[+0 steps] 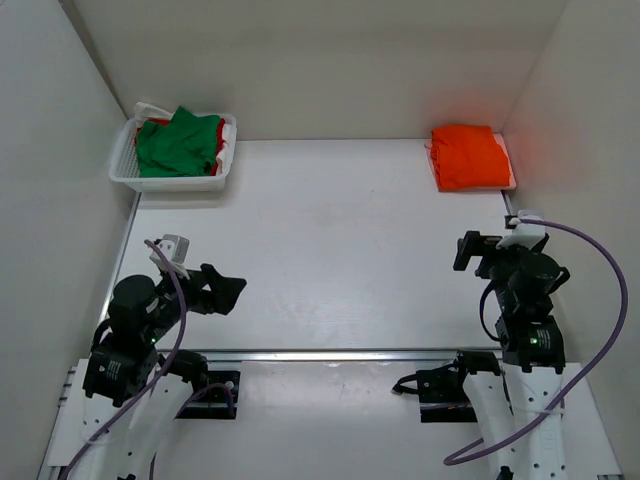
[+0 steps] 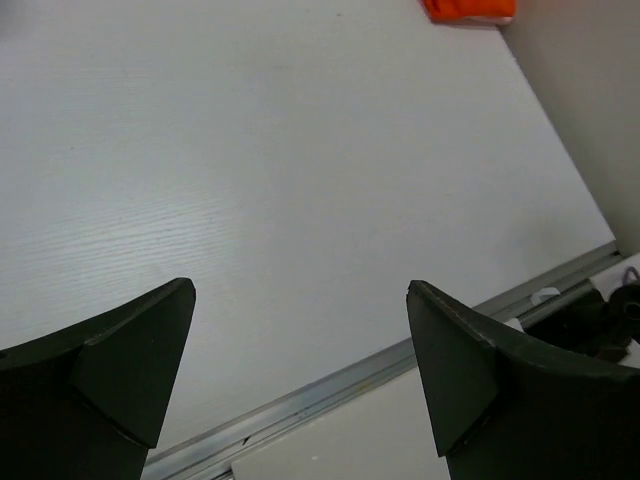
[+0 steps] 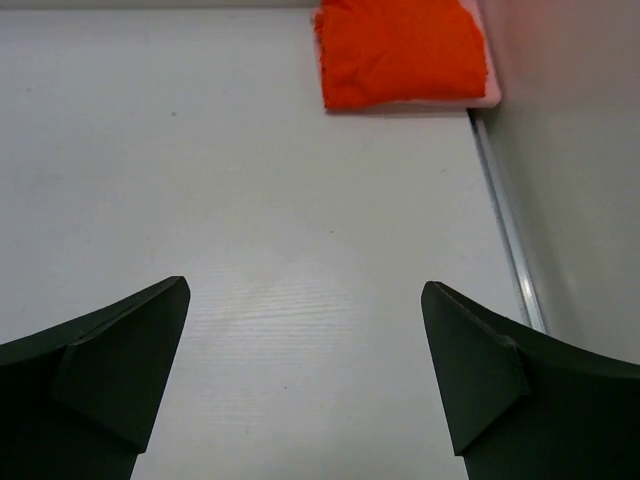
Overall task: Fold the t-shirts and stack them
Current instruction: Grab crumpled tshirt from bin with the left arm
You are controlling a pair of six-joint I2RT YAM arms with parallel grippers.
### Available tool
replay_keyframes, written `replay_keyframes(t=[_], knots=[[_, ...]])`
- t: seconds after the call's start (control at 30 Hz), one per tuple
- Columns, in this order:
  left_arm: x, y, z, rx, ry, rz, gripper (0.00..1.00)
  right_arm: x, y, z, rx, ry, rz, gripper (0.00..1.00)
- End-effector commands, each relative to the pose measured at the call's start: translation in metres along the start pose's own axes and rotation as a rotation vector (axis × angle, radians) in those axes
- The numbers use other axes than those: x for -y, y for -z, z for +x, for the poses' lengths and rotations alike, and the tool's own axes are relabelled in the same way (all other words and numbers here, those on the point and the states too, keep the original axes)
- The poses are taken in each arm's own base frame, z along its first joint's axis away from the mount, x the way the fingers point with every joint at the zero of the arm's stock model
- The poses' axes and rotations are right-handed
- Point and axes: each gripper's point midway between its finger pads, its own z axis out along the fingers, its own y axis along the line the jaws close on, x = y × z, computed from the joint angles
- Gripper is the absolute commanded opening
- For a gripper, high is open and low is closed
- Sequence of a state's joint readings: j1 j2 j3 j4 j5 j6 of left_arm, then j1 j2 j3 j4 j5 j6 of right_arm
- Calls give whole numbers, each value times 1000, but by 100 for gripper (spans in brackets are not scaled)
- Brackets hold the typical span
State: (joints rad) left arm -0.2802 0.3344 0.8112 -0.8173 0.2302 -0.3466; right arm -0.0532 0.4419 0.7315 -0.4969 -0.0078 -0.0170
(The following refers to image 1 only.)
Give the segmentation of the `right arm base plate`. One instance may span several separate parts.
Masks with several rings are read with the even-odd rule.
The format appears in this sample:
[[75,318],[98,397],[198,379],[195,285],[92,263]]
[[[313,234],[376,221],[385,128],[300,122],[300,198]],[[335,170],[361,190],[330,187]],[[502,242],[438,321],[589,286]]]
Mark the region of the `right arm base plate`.
[[477,422],[456,367],[418,370],[416,374],[422,423]]

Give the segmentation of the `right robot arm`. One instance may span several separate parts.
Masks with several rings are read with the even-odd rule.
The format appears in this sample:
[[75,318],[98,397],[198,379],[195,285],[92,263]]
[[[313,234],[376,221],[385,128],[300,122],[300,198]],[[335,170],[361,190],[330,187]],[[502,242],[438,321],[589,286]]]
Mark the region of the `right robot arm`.
[[457,242],[454,270],[477,257],[477,277],[487,280],[500,316],[491,340],[501,349],[460,350],[455,359],[400,378],[396,395],[415,395],[424,422],[477,422],[484,447],[514,435],[537,417],[542,422],[518,440],[489,454],[492,479],[564,479],[561,434],[563,404],[551,403],[561,390],[566,367],[564,340],[551,314],[551,294],[570,277],[543,248],[541,232],[513,241],[468,231]]

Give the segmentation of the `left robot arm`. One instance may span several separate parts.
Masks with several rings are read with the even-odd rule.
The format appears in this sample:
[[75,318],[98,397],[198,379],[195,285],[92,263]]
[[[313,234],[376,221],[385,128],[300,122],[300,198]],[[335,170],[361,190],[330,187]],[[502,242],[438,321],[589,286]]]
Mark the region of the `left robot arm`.
[[189,312],[229,314],[246,285],[210,264],[164,272],[160,282],[131,275],[116,284],[82,384],[82,445],[61,478],[150,479],[164,435],[190,403],[203,400],[235,417],[235,381],[211,372],[197,352],[162,356],[156,343],[173,327],[184,331]]

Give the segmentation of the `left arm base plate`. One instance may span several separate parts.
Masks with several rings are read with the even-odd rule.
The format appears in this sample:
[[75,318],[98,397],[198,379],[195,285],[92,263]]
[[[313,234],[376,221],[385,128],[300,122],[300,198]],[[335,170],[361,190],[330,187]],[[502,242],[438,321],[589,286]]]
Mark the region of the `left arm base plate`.
[[188,420],[235,420],[238,413],[241,372],[209,370],[194,388],[176,418]]

